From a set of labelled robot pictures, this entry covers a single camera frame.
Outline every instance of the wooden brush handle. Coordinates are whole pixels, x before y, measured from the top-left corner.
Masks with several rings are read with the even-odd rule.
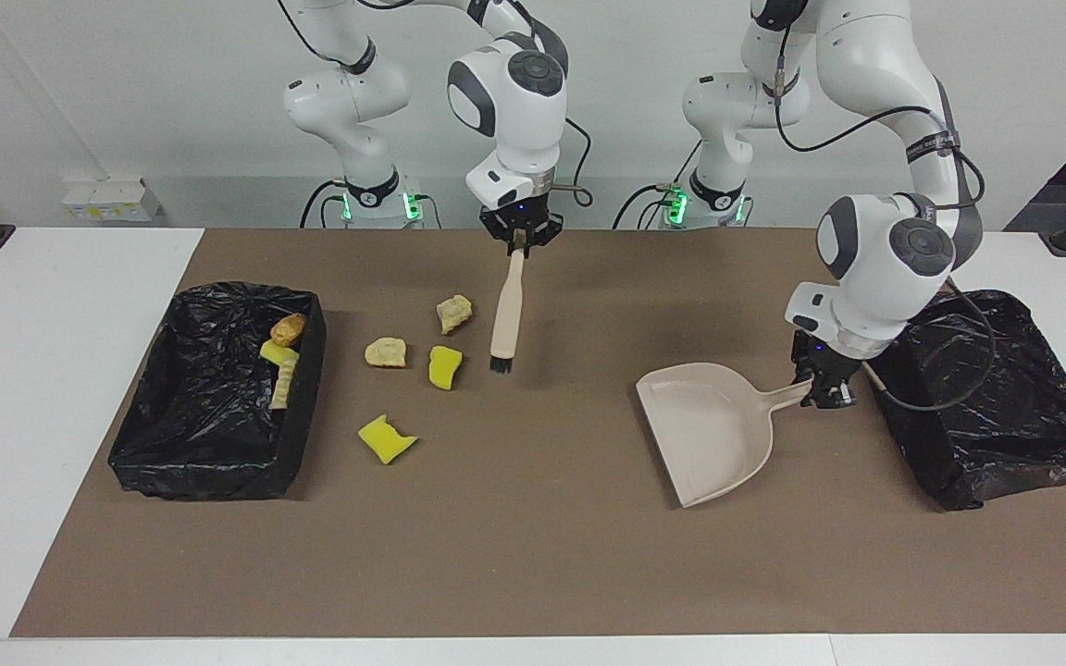
[[[491,328],[491,355],[495,358],[516,358],[516,338],[521,330],[521,304],[524,290],[524,253],[517,249],[508,259],[508,279],[500,290],[500,304],[496,305],[496,324]]]

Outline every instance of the dustpan handle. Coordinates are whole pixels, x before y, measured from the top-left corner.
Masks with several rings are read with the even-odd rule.
[[[792,384],[791,387],[784,387],[777,391],[764,393],[764,401],[768,402],[769,412],[777,411],[794,404],[800,404],[812,389],[812,380],[807,383]]]

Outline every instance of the black cable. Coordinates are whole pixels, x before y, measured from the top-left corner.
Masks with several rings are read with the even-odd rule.
[[[644,210],[640,211],[640,220],[635,221],[635,228],[637,228],[637,230],[640,230],[640,228],[652,228],[651,216],[648,217],[647,224],[644,223],[644,215],[648,214],[648,210],[651,210],[652,207],[656,207],[656,210],[659,211],[661,210],[661,202],[649,201],[648,205],[644,207]]]
[[[792,34],[792,26],[788,26],[788,30],[784,31],[784,38],[781,43],[779,43],[779,55],[775,56],[775,70],[777,71],[784,69],[784,60],[787,59],[786,53],[788,51],[788,37],[790,37],[791,34]],[[893,116],[895,114],[904,114],[907,113],[907,111],[919,111],[919,113],[926,114],[928,117],[936,118],[936,114],[932,113],[932,110],[926,109],[926,107],[895,107],[895,109],[889,109],[883,111],[883,113],[881,114],[868,117],[867,119],[863,119],[862,123],[858,123],[858,125],[851,127],[849,130],[842,131],[841,134],[834,136],[834,139],[829,139],[828,141],[822,141],[822,143],[817,144],[817,146],[808,146],[808,147],[796,146],[796,144],[792,144],[792,141],[788,139],[788,132],[784,131],[784,123],[781,119],[781,114],[779,114],[779,107],[781,107],[784,92],[782,90],[774,90],[773,93],[775,94],[775,100],[773,102],[773,109],[775,110],[775,127],[779,130],[779,137],[784,140],[784,143],[787,144],[789,148],[794,149],[796,152],[812,152],[815,150],[820,150],[826,146],[831,146],[833,144],[838,143],[838,141],[841,141],[842,139],[850,136],[851,134],[854,134],[855,131],[862,130],[863,127],[872,125],[872,123],[878,123],[881,119],[885,117]]]
[[[418,201],[430,201],[431,206],[435,207],[435,224],[438,225],[438,228],[442,228],[443,218],[441,218],[441,215],[438,214],[438,201],[436,201],[430,194],[419,194],[415,197],[415,199]]]
[[[981,389],[983,385],[985,385],[985,380],[989,378],[990,372],[994,371],[994,360],[998,358],[998,339],[995,338],[994,324],[990,324],[989,318],[985,315],[985,312],[982,312],[982,309],[978,307],[978,304],[973,303],[972,298],[969,298],[968,294],[965,294],[964,291],[959,290],[956,282],[952,281],[952,278],[949,278],[947,285],[949,286],[949,290],[952,290],[953,294],[956,294],[957,298],[964,300],[965,306],[968,306],[969,309],[973,311],[973,314],[976,314],[979,319],[981,319],[982,327],[985,328],[985,334],[986,336],[989,337],[989,355],[988,357],[985,358],[985,367],[982,368],[980,378],[978,378],[976,383],[973,383],[972,387],[968,388],[965,391],[965,393],[962,393],[960,396],[953,397],[953,400],[944,404],[937,404],[932,406],[908,404],[901,401],[900,397],[891,395],[891,391],[887,389],[886,384],[883,383],[883,379],[881,379],[879,376],[875,374],[874,368],[871,368],[871,363],[863,362],[862,368],[866,368],[867,373],[871,376],[871,379],[874,380],[875,387],[879,389],[879,395],[886,397],[886,400],[890,404],[900,406],[900,408],[906,409],[908,411],[918,411],[921,413],[943,411],[947,409],[955,408],[955,406],[959,405],[960,403],[968,401],[969,397],[973,395],[973,393],[978,392],[978,389]]]
[[[282,3],[282,0],[278,0],[278,7],[282,9],[282,16],[287,17],[288,21],[291,21],[291,27],[293,31],[295,31],[295,34],[298,35],[298,40],[304,43],[304,46],[307,47],[308,51],[312,52],[312,55],[317,56],[317,59],[319,60],[326,60],[326,62],[329,63],[341,64],[339,63],[338,60],[328,59],[328,56],[320,53],[319,51],[314,50],[312,46],[310,46],[310,42],[307,42],[307,38],[304,37],[304,33],[302,33],[302,31],[298,29],[298,26],[295,25],[295,18],[291,16],[291,10],[287,10],[287,5]]]
[[[372,10],[397,10],[398,7],[405,7],[406,4],[413,4],[416,0],[398,0],[397,3],[392,4],[367,3],[365,0],[356,0],[356,2]]]
[[[322,185],[314,189],[310,198],[307,199],[307,206],[304,207],[304,215],[298,218],[298,228],[307,228],[307,216],[310,215],[310,208],[314,206],[314,199],[319,198],[319,195],[323,193],[323,190],[328,189],[328,186],[338,186],[338,182],[334,180],[325,180]]]
[[[319,223],[322,228],[326,228],[326,206],[328,206],[330,201],[339,201],[342,204],[343,197],[328,197],[319,204]]]
[[[579,186],[579,177],[581,176],[581,174],[583,174],[583,165],[586,164],[586,158],[589,157],[589,155],[592,155],[592,143],[593,143],[592,135],[589,135],[589,132],[583,130],[583,128],[581,128],[581,126],[579,126],[578,123],[572,121],[570,118],[566,118],[566,125],[575,128],[575,131],[583,135],[583,139],[586,140],[586,148],[583,148],[583,157],[579,158],[579,165],[575,167],[574,184],[575,186]],[[583,198],[580,197],[580,194],[586,194],[586,202],[583,202]],[[584,190],[581,191],[581,193],[574,193],[574,195],[575,195],[575,202],[579,204],[580,208],[588,208],[595,206],[595,194],[592,194],[592,191]]]
[[[781,43],[779,43],[779,54],[775,56],[775,70],[777,71],[784,69],[784,60],[787,59],[786,53],[788,51],[788,37],[790,37],[791,34],[792,34],[792,26],[788,26],[788,29],[784,30],[784,38]],[[888,109],[886,111],[883,111],[883,113],[881,114],[868,117],[867,119],[863,119],[862,123],[858,123],[858,125],[851,127],[849,130],[842,131],[841,134],[834,136],[834,139],[822,141],[822,143],[817,144],[817,146],[796,146],[796,144],[792,143],[791,139],[788,139],[788,132],[784,131],[784,121],[781,119],[781,113],[779,113],[779,107],[781,107],[782,104],[784,92],[782,90],[775,90],[774,93],[775,93],[775,100],[773,102],[773,110],[775,111],[775,127],[779,130],[779,137],[784,140],[784,143],[789,148],[794,149],[796,152],[812,152],[831,146],[833,144],[838,143],[838,141],[841,141],[842,139],[850,136],[851,134],[854,134],[855,131],[862,130],[863,127],[872,125],[872,123],[878,123],[881,119],[897,114],[921,113],[931,117],[932,119],[936,119],[935,111],[932,111],[932,109],[927,109],[927,107],[919,107],[919,105],[895,107],[895,109]],[[942,130],[950,131],[949,128],[947,127],[942,128]],[[958,201],[956,204],[948,204],[948,206],[943,207],[936,207],[936,210],[938,211],[958,211],[960,210],[960,208],[972,208],[975,207],[978,202],[985,197],[985,175],[982,174],[980,168],[978,168],[978,165],[972,163],[972,160],[970,160],[968,156],[965,156],[965,153],[960,151],[959,147],[953,147],[952,151],[953,155],[955,155],[957,159],[962,161],[962,164],[968,165],[969,169],[973,172],[973,176],[978,178],[978,195],[974,195],[974,197],[972,197],[968,201]]]
[[[701,148],[701,141],[698,141],[696,144],[694,144],[693,150],[690,150],[690,156],[684,160],[684,164],[681,164],[681,169],[677,170],[677,176],[673,177],[673,182],[678,182],[681,180],[681,176],[682,174],[684,174],[684,169],[690,168],[690,163],[692,163],[693,157],[697,156],[698,148]],[[623,220],[623,215],[628,211],[628,208],[631,207],[631,204],[633,204],[635,199],[642,197],[645,193],[650,193],[650,191],[652,190],[656,190],[656,185],[641,186],[640,190],[635,190],[634,193],[631,194],[631,197],[628,197],[628,200],[623,202],[623,207],[619,208],[619,214],[614,216],[614,224],[611,225],[611,228],[613,230],[615,228],[619,228],[619,221]],[[657,201],[656,204],[660,207],[663,207],[664,202],[668,200],[668,197],[669,197],[669,191],[665,190],[664,194],[661,195],[661,200]]]
[[[690,168],[690,163],[692,163],[694,156],[697,156],[698,148],[701,148],[701,140],[698,140],[698,142],[693,145],[693,150],[690,150],[690,156],[685,158],[684,164],[681,164],[681,168],[677,170],[677,176],[673,177],[673,182],[681,181],[681,177],[684,175],[684,169]],[[661,200],[657,201],[656,205],[658,207],[664,207],[664,202],[668,197],[668,193],[661,195]]]
[[[960,208],[972,208],[978,205],[978,201],[981,201],[982,199],[985,198],[985,174],[983,174],[981,169],[978,168],[978,165],[973,164],[973,161],[969,159],[969,156],[966,156],[964,152],[960,151],[960,148],[952,148],[952,152],[957,157],[958,160],[960,160],[960,163],[965,164],[966,167],[969,167],[969,170],[973,172],[973,176],[978,178],[978,194],[974,194],[973,197],[968,201],[960,201],[959,204],[949,204],[949,206],[947,207],[936,207],[936,210],[938,211],[959,211]]]
[[[640,190],[635,190],[634,193],[631,193],[631,197],[628,197],[628,200],[623,202],[623,207],[619,207],[619,212],[614,216],[614,224],[611,225],[611,230],[614,231],[616,228],[619,228],[619,222],[623,220],[623,214],[628,211],[628,208],[631,208],[631,204],[633,204],[635,199],[643,197],[644,194],[655,192],[656,185],[644,185],[641,186]]]

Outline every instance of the black bristles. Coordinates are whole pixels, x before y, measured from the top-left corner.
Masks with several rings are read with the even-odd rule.
[[[508,372],[513,371],[513,359],[491,357],[491,371],[507,375]]]

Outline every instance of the brush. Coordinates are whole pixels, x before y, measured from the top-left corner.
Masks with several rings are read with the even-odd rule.
[[[513,371],[516,358],[516,338],[521,330],[521,304],[524,290],[524,249],[513,249],[508,257],[508,279],[500,290],[500,304],[496,305],[496,322],[491,328],[491,370],[501,375]]]

